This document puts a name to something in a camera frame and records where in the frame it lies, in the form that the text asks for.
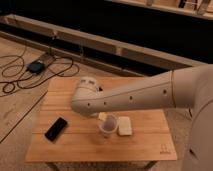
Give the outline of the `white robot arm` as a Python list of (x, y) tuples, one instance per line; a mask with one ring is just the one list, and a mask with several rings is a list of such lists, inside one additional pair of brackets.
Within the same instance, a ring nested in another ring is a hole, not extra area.
[(182, 171), (213, 171), (213, 64), (188, 67), (101, 91), (96, 79), (83, 77), (71, 108), (85, 116), (98, 112), (191, 108)]

